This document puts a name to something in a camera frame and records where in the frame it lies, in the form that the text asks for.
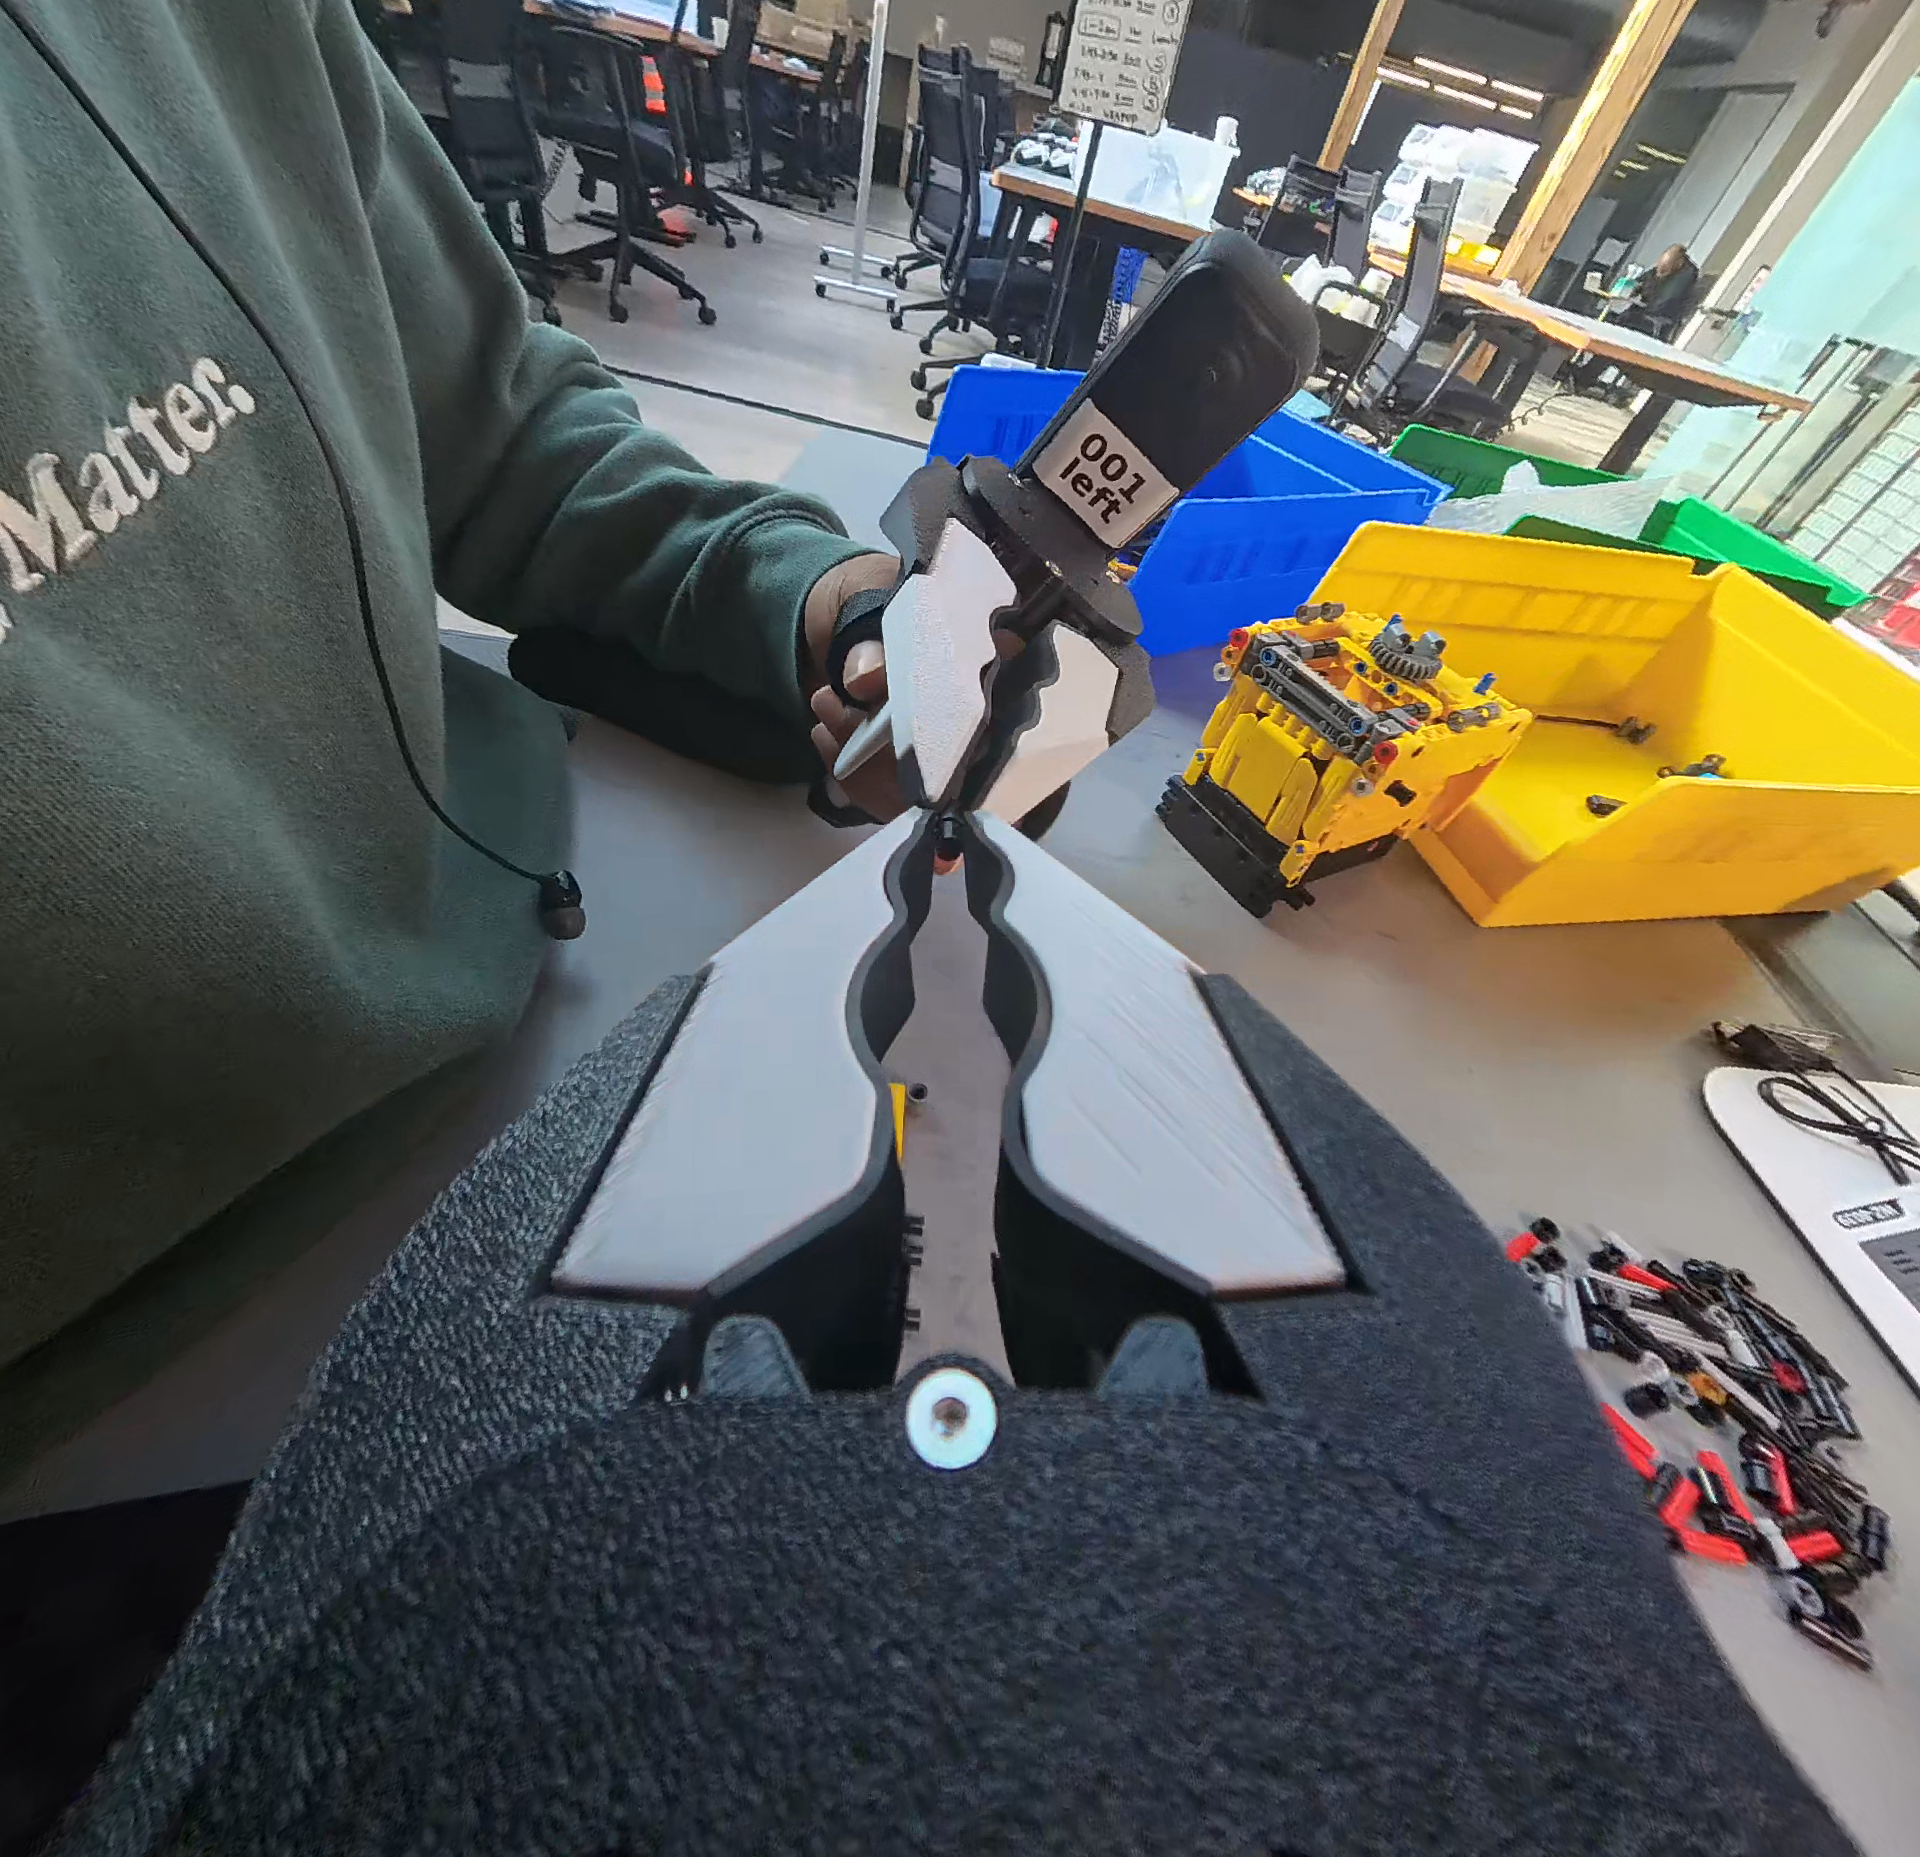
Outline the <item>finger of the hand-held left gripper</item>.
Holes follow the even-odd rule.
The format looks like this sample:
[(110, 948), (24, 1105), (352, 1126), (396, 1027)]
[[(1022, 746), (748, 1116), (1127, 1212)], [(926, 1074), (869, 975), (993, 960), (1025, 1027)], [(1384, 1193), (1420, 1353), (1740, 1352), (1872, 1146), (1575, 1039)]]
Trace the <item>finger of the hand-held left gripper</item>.
[(962, 780), (963, 814), (1040, 834), (1101, 757), (1121, 685), (1113, 657), (1067, 624), (1040, 630), (996, 677), (986, 738)]
[(1016, 797), (994, 789), (1016, 742), (994, 619), (1015, 603), (1016, 586), (987, 545), (948, 520), (928, 566), (886, 607), (888, 749), (910, 804), (1018, 814)]

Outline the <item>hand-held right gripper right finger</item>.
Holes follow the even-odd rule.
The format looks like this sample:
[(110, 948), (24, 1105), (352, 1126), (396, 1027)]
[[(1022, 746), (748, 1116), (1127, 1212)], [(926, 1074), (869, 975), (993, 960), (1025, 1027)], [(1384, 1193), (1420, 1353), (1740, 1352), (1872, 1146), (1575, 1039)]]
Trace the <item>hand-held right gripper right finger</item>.
[(966, 881), (1020, 1186), (1209, 1301), (1342, 1287), (1336, 1244), (1205, 972), (1002, 818), (972, 818)]

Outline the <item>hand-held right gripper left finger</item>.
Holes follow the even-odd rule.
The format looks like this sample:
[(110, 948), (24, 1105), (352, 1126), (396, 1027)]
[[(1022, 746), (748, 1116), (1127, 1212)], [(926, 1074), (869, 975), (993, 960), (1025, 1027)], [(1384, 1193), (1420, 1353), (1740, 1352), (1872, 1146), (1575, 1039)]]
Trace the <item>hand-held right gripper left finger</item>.
[(561, 1294), (740, 1290), (858, 1214), (895, 1156), (928, 815), (906, 814), (705, 967), (553, 1270)]

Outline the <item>person's left forearm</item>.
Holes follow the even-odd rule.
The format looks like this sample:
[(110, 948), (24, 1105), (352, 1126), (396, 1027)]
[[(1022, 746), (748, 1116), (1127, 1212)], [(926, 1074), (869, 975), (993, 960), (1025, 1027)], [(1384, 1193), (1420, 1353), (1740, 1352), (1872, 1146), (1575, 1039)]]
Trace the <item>person's left forearm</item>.
[(435, 593), (510, 632), (620, 644), (805, 733), (818, 622), (882, 559), (816, 499), (706, 473), (573, 335), (520, 319), (461, 368), (435, 399), (414, 378)]

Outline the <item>yellow black lego vehicle model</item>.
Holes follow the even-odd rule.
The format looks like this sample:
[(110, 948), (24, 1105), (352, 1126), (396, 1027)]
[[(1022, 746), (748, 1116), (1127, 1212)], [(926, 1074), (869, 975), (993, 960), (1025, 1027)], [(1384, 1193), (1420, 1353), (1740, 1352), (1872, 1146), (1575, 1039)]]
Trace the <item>yellow black lego vehicle model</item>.
[(1158, 820), (1253, 918), (1439, 829), (1516, 751), (1533, 714), (1445, 662), (1445, 639), (1342, 602), (1237, 628), (1224, 696)]

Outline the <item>pile of small lego pieces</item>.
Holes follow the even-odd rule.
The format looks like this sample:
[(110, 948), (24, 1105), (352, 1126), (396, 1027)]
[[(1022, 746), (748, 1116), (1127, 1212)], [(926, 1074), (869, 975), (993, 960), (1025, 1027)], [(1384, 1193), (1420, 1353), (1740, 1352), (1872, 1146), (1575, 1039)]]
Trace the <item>pile of small lego pieces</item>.
[(1893, 1560), (1837, 1365), (1717, 1261), (1667, 1264), (1549, 1219), (1500, 1243), (1589, 1371), (1606, 1433), (1674, 1557), (1767, 1583), (1808, 1644), (1870, 1677), (1861, 1599)]

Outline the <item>lego sticker sheet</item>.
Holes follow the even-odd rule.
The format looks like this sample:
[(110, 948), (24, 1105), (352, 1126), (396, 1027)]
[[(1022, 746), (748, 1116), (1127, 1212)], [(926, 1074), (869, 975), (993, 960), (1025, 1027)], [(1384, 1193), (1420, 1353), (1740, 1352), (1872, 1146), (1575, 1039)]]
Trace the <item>lego sticker sheet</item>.
[(1918, 1200), (1877, 1196), (1832, 1212), (1837, 1237), (1856, 1244), (1888, 1287), (1918, 1312)]

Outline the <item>person's left hand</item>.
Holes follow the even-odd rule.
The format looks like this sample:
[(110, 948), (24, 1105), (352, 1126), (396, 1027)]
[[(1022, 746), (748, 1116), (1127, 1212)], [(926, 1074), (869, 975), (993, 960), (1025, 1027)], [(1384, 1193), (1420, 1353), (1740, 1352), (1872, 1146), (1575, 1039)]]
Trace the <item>person's left hand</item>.
[(836, 662), (842, 616), (871, 593), (891, 597), (899, 586), (892, 553), (860, 551), (823, 572), (806, 593), (799, 628), (799, 678), (806, 696), (816, 773), (808, 804), (832, 829), (867, 829), (902, 809), (891, 755), (874, 755), (843, 780), (832, 777), (846, 742), (886, 705), (886, 655), (878, 639), (849, 644)]

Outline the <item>blue plastic bin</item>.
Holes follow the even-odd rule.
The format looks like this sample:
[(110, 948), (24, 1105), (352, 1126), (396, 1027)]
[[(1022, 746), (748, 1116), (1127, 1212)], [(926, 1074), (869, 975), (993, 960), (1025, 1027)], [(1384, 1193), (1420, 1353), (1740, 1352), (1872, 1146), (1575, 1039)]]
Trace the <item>blue plastic bin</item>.
[[(1105, 444), (1071, 457), (1097, 495), (1107, 469), (1190, 469), (1197, 444), (1224, 441), (1231, 414), (1199, 377), (1171, 368), (1121, 362), (1082, 377), (969, 362), (948, 378), (928, 457), (993, 457), (1011, 472), (1069, 415), (1073, 448), (1088, 437)], [(1145, 539), (1107, 555), (1133, 570), (1145, 652), (1217, 647), (1236, 628), (1301, 607), (1359, 527), (1420, 527), (1441, 499), (1441, 485), (1405, 462), (1324, 424), (1261, 414)]]

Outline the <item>clear plastic box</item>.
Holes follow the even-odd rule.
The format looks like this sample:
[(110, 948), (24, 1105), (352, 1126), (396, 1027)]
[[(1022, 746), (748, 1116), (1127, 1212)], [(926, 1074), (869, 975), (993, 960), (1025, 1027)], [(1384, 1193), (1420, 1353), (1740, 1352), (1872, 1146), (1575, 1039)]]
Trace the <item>clear plastic box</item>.
[(1231, 172), (1239, 164), (1236, 119), (1224, 139), (1192, 136), (1163, 125), (1150, 136), (1135, 130), (1103, 130), (1092, 165), (1089, 199), (1121, 211), (1209, 230), (1221, 191), (1231, 191)]

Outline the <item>black office chair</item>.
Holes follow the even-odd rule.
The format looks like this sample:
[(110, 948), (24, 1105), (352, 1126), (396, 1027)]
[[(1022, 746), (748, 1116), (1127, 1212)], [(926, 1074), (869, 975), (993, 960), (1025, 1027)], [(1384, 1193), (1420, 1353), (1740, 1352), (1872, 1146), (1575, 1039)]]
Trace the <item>black office chair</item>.
[(922, 364), (910, 377), (916, 414), (930, 421), (958, 364), (932, 356), (942, 335), (986, 335), (990, 354), (1040, 360), (1051, 261), (1033, 245), (1036, 211), (1015, 199), (1011, 230), (987, 226), (983, 177), (993, 148), (994, 102), (966, 48), (916, 68), (918, 152), (910, 240), (937, 261), (942, 314), (922, 337)]
[(520, 77), (526, 0), (439, 0), (437, 70), (448, 158), (551, 327), (559, 270), (545, 245), (545, 162)]
[(1459, 364), (1427, 364), (1423, 349), (1445, 295), (1445, 255), (1453, 230), (1463, 180), (1427, 180), (1415, 207), (1415, 227), (1399, 286), (1387, 293), (1380, 322), (1357, 354), (1331, 369), (1331, 404), (1336, 421), (1357, 424), (1374, 441), (1392, 441), (1405, 426), (1431, 424), (1476, 441), (1494, 441), (1511, 415)]
[(693, 306), (703, 327), (715, 309), (674, 263), (645, 247), (647, 230), (666, 226), (661, 201), (683, 201), (693, 164), (680, 118), (672, 107), (653, 115), (645, 93), (647, 54), (638, 42), (583, 21), (532, 21), (531, 54), (536, 64), (534, 119), (543, 139), (561, 144), (585, 191), (612, 191), (612, 214), (593, 216), (606, 230), (598, 242), (567, 249), (589, 283), (608, 288), (608, 317), (625, 322), (625, 288), (642, 270)]

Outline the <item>clear plastic bag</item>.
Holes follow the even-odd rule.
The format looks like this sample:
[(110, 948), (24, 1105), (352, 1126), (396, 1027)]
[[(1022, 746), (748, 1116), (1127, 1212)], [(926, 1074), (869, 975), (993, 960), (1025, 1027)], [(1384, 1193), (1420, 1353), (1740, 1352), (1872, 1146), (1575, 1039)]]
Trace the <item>clear plastic bag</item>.
[(1497, 492), (1476, 498), (1455, 495), (1435, 504), (1427, 527), (1469, 535), (1510, 535), (1524, 520), (1538, 520), (1633, 542), (1667, 498), (1667, 478), (1549, 485), (1533, 462), (1523, 460), (1504, 472)]

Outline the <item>white floor stand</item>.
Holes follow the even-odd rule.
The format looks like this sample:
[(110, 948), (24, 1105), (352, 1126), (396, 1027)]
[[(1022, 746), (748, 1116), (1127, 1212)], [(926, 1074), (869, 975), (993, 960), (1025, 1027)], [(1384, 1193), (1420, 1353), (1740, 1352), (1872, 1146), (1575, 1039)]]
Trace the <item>white floor stand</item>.
[(849, 300), (863, 300), (869, 306), (882, 308), (886, 317), (895, 317), (899, 309), (899, 290), (896, 286), (886, 283), (886, 279), (882, 276), (884, 267), (878, 258), (871, 258), (869, 255), (888, 18), (891, 0), (874, 0), (869, 38), (871, 54), (867, 84), (860, 107), (854, 216), (851, 230), (852, 242), (849, 247), (830, 244), (820, 247), (820, 263), (812, 276), (812, 295), (820, 300), (838, 296)]

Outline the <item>wooden pillar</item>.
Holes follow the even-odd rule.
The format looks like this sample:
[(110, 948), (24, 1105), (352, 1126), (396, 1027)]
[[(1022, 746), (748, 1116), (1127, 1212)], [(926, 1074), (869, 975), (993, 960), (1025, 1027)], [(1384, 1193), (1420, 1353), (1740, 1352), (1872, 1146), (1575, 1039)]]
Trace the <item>wooden pillar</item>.
[(1373, 105), (1373, 93), (1378, 83), (1380, 62), (1395, 41), (1407, 0), (1374, 0), (1373, 18), (1364, 41), (1354, 54), (1346, 88), (1339, 107), (1332, 112), (1327, 136), (1315, 158), (1315, 164), (1325, 170), (1343, 168), (1347, 150), (1357, 141), (1357, 133)]
[(1559, 137), (1539, 181), (1500, 249), (1491, 280), (1526, 295), (1557, 253), (1591, 191), (1602, 181), (1696, 0), (1633, 0)]

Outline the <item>long wooden desk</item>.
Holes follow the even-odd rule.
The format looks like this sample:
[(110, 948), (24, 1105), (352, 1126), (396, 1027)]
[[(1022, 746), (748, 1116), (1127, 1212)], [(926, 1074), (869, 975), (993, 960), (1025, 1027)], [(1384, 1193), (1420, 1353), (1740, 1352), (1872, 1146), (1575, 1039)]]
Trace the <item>long wooden desk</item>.
[(1627, 424), (1599, 469), (1627, 475), (1686, 406), (1755, 412), (1764, 424), (1798, 421), (1812, 397), (1745, 377), (1732, 364), (1628, 331), (1620, 322), (1543, 306), (1511, 283), (1439, 270), (1430, 290), (1405, 286), (1396, 321), (1346, 393), (1346, 412), (1378, 437), (1439, 424), (1496, 442), (1516, 430), (1532, 390), (1551, 397), (1577, 356), (1602, 360), (1635, 392)]

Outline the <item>yellow plastic bin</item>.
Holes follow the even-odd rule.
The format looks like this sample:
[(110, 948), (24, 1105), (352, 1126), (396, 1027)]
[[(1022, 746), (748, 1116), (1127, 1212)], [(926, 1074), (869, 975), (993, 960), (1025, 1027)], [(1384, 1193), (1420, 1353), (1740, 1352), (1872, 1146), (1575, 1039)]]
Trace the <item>yellow plastic bin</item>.
[[(1412, 836), (1484, 929), (1828, 914), (1915, 872), (1915, 675), (1737, 566), (1364, 525), (1310, 599), (1441, 634), (1533, 714)], [(1649, 742), (1612, 736), (1623, 717)], [(1658, 778), (1708, 755), (1725, 782)]]

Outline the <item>green plastic bin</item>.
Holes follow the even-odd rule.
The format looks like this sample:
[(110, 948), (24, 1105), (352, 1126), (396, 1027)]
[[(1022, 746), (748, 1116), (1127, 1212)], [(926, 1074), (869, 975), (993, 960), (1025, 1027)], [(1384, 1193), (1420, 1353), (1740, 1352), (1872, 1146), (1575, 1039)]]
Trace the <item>green plastic bin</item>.
[[(1389, 444), (1387, 455), (1441, 482), (1448, 499), (1497, 492), (1504, 472), (1523, 460), (1533, 462), (1539, 469), (1539, 478), (1549, 485), (1617, 478), (1599, 469), (1539, 453), (1511, 451), (1430, 426), (1403, 430)], [(1591, 548), (1654, 551), (1690, 561), (1696, 572), (1737, 566), (1825, 622), (1845, 616), (1867, 599), (1867, 593), (1858, 584), (1780, 545), (1755, 525), (1745, 525), (1701, 498), (1681, 493), (1673, 482), (1667, 502), (1658, 506), (1641, 538), (1633, 542), (1538, 520), (1524, 520), (1510, 535)]]

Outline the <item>black wired earphone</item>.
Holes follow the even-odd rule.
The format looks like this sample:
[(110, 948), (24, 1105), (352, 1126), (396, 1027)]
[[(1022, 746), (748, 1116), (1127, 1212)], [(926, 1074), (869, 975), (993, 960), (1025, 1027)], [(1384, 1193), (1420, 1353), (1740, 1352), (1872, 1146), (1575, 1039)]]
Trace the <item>black wired earphone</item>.
[(458, 822), (451, 814), (447, 814), (441, 801), (430, 789), (427, 773), (420, 768), (415, 749), (409, 740), (409, 733), (404, 727), (404, 719), (400, 713), (400, 696), (390, 681), (390, 670), (387, 655), (383, 650), (377, 637), (375, 608), (372, 602), (372, 580), (364, 559), (363, 531), (358, 525), (358, 514), (353, 506), (353, 498), (350, 492), (346, 472), (339, 457), (339, 451), (331, 446), (326, 437), (326, 430), (321, 423), (314, 399), (303, 388), (300, 378), (293, 372), (293, 364), (285, 356), (282, 346), (278, 342), (273, 329), (264, 321), (264, 317), (253, 308), (250, 296), (244, 293), (241, 283), (232, 276), (226, 261), (221, 261), (215, 249), (206, 244), (206, 240), (195, 230), (187, 216), (178, 211), (176, 204), (168, 199), (168, 194), (160, 189), (157, 177), (143, 165), (136, 152), (128, 146), (118, 127), (103, 115), (99, 105), (83, 91), (80, 77), (66, 68), (60, 57), (60, 52), (42, 36), (37, 25), (21, 12), (17, 0), (3, 0), (3, 14), (7, 22), (19, 33), (21, 42), (33, 52), (33, 55), (45, 64), (45, 68), (60, 83), (62, 91), (72, 99), (72, 105), (83, 112), (95, 133), (109, 144), (110, 152), (126, 165), (133, 181), (141, 189), (151, 204), (168, 220), (171, 227), (178, 235), (186, 247), (195, 255), (196, 261), (203, 263), (203, 270), (211, 276), (211, 280), (228, 296), (229, 306), (239, 311), (246, 325), (251, 329), (253, 339), (264, 348), (268, 356), (273, 360), (276, 372), (285, 380), (293, 402), (300, 409), (300, 419), (306, 431), (314, 437), (319, 455), (322, 457), (322, 467), (326, 472), (326, 482), (331, 493), (340, 506), (343, 525), (346, 532), (350, 546), (350, 568), (353, 580), (353, 595), (358, 603), (358, 624), (363, 632), (363, 644), (367, 647), (367, 660), (372, 666), (372, 677), (377, 687), (377, 696), (383, 703), (385, 719), (388, 723), (390, 742), (396, 748), (398, 760), (404, 770), (409, 786), (414, 788), (420, 804), (429, 812), (429, 815), (463, 849), (490, 862), (495, 870), (510, 873), (514, 881), (524, 885), (532, 885), (536, 891), (536, 912), (542, 931), (554, 941), (575, 941), (585, 934), (585, 897), (582, 885), (575, 873), (567, 870), (526, 870), (514, 862), (510, 855), (493, 849), (493, 845), (479, 841), (468, 834), (468, 829)]

